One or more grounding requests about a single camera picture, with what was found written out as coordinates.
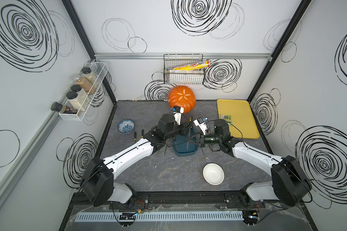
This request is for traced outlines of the teal storage box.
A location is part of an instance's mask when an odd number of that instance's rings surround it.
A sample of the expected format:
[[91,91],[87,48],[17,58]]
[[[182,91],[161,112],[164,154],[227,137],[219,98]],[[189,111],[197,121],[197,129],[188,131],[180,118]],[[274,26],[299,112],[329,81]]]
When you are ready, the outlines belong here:
[[190,128],[187,135],[176,135],[173,139],[174,153],[178,157],[187,157],[196,154],[198,146],[189,142],[189,137],[194,135],[194,129]]

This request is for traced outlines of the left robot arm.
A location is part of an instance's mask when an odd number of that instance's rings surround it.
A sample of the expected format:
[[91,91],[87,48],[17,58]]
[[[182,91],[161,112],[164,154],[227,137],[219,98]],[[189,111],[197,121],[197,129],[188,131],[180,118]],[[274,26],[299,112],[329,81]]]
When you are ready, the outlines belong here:
[[115,183],[114,180],[139,160],[163,148],[168,139],[189,134],[191,128],[190,121],[178,123],[173,115],[164,114],[158,125],[132,146],[105,159],[91,159],[80,181],[81,190],[94,207],[108,201],[130,203],[135,194],[132,188],[128,184]]

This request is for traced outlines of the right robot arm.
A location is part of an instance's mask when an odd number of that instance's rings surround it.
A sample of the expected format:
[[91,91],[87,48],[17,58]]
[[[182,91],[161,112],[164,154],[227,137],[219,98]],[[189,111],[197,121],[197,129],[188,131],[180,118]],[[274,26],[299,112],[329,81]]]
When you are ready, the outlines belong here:
[[217,145],[225,154],[242,159],[269,174],[269,182],[251,182],[244,186],[239,200],[248,206],[262,200],[276,200],[293,207],[310,193],[310,180],[292,156],[280,157],[251,147],[242,138],[231,136],[229,124],[223,119],[214,120],[214,133],[208,133],[202,118],[194,120],[200,128],[195,143],[199,147]]

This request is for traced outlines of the orange pumpkin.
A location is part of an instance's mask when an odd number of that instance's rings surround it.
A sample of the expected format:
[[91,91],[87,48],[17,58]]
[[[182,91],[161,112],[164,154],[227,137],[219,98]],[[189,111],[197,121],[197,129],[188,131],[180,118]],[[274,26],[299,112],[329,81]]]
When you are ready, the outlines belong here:
[[169,91],[168,104],[171,108],[179,106],[187,114],[196,105],[196,97],[192,89],[187,86],[176,86]]

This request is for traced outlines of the green snack packet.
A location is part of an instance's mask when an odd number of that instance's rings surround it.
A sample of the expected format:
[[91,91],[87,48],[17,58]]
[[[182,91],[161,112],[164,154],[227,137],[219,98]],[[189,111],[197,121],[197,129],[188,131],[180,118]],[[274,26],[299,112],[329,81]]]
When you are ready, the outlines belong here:
[[220,118],[225,120],[227,123],[232,123],[231,115],[220,115]]

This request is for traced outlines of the yellow tray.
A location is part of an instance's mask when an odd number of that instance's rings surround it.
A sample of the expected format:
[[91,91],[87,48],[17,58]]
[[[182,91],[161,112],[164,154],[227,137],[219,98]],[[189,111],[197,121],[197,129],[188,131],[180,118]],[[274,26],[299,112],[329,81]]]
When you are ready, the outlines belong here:
[[231,115],[229,130],[233,137],[258,139],[260,137],[250,104],[245,100],[217,100],[218,117]]

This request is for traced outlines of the blue white patterned bowl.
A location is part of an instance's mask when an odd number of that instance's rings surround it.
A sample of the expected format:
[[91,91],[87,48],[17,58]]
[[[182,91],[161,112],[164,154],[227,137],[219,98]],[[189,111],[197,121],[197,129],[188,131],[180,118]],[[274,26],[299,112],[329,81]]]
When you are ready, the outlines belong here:
[[135,122],[131,119],[124,119],[118,124],[117,129],[120,133],[128,134],[135,129]]

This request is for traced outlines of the yellow tube package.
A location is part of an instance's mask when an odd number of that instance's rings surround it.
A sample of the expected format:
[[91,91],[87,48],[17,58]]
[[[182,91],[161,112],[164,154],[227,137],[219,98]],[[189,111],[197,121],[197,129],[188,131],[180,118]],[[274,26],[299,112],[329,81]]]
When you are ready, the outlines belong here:
[[182,66],[171,68],[170,70],[191,71],[191,70],[203,69],[206,67],[210,67],[210,61],[202,61],[198,63],[182,65]]

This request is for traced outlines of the spice jar brown powder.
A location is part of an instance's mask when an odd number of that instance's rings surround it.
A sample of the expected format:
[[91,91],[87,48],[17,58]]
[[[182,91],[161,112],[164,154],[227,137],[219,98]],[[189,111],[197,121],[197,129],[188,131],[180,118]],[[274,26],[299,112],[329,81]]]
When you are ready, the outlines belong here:
[[88,79],[76,76],[73,78],[75,84],[80,85],[89,95],[93,95],[95,93],[95,87],[91,84]]

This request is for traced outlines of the spice jar cream powder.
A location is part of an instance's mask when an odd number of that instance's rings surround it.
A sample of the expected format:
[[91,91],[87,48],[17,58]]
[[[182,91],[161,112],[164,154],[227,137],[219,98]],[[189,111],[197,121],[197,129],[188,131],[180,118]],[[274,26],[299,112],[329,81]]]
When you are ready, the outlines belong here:
[[84,112],[87,109],[87,105],[84,102],[84,98],[78,95],[75,91],[71,90],[66,94],[69,103],[74,109]]

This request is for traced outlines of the spice jar green herbs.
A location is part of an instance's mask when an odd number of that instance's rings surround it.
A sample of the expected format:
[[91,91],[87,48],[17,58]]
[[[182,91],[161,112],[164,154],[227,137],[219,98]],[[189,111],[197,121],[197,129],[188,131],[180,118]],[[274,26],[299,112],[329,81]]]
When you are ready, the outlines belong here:
[[97,81],[97,77],[90,67],[83,67],[81,69],[81,73],[83,77],[86,78],[92,85],[94,85]]

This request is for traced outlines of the spice jar white powder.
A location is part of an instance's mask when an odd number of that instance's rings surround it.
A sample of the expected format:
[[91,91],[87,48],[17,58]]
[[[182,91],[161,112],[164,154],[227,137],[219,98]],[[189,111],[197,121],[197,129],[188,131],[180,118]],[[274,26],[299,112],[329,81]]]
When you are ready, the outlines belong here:
[[79,96],[81,96],[86,104],[90,102],[86,91],[80,85],[74,84],[70,87],[70,90],[75,91]]

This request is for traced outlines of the dark pepper grinder jar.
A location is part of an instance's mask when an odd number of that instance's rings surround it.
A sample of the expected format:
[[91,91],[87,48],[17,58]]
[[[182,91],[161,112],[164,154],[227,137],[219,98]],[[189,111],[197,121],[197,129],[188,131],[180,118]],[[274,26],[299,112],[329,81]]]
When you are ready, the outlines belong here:
[[71,108],[71,107],[68,107],[66,105],[63,105],[63,104],[60,104],[58,102],[54,102],[51,106],[51,110],[52,111],[55,111],[55,112],[58,112],[60,114],[70,114],[70,115],[75,115],[77,114],[77,110]]

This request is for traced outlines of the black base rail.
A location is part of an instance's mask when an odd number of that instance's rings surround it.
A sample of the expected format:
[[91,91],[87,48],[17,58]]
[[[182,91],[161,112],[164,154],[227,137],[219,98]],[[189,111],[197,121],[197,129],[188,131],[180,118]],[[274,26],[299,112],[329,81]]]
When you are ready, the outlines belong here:
[[254,202],[246,195],[244,190],[240,191],[184,191],[184,192],[136,192],[125,204],[119,202],[105,201],[102,205],[109,209],[121,210],[147,210],[160,205],[215,205],[225,208],[256,209],[265,208],[265,203],[279,202],[284,206],[291,206],[286,202],[272,199],[262,199]]

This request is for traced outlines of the clear wall shelf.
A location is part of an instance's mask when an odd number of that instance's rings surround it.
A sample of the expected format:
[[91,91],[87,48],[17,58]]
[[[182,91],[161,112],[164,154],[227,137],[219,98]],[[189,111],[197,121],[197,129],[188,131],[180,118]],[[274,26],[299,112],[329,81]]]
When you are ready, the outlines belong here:
[[108,66],[104,62],[86,63],[74,78],[74,84],[66,94],[66,109],[59,112],[66,121],[84,121],[87,125],[96,122],[99,108],[106,100],[108,93],[103,81],[108,75]]

